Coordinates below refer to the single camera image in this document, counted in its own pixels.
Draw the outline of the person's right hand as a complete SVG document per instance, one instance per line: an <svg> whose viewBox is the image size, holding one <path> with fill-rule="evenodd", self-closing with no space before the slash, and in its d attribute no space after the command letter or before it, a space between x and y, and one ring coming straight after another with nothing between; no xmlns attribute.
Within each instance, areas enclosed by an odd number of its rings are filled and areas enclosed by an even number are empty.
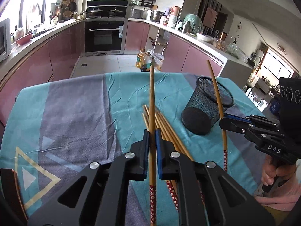
<svg viewBox="0 0 301 226"><path fill-rule="evenodd" d="M262 167L261 181L265 186L272 185L276 176L286 181L293 177L295 171L296 164L283 165L276 168L276 166L272 164L272 157L267 155Z"/></svg>

